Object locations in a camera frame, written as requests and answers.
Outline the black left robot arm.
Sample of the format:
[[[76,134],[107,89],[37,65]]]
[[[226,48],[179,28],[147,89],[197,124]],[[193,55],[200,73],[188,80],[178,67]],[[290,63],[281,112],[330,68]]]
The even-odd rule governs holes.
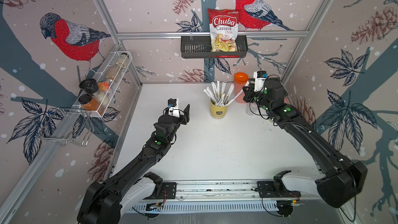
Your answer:
[[[181,125],[190,120],[190,108],[167,107],[154,124],[155,131],[140,153],[121,171],[87,189],[79,213],[79,224],[117,224],[121,217],[145,198],[166,198],[163,179],[148,170],[158,163],[176,141]]]

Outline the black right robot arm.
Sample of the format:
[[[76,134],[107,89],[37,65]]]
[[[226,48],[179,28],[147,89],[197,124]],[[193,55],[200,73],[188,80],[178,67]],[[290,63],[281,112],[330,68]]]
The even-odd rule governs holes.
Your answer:
[[[285,170],[274,176],[278,194],[304,192],[322,198],[339,208],[358,195],[368,169],[341,154],[307,123],[293,105],[285,103],[286,90],[276,78],[250,79],[243,87],[244,101],[266,111],[273,124],[295,138],[318,163],[319,175],[298,175]]]

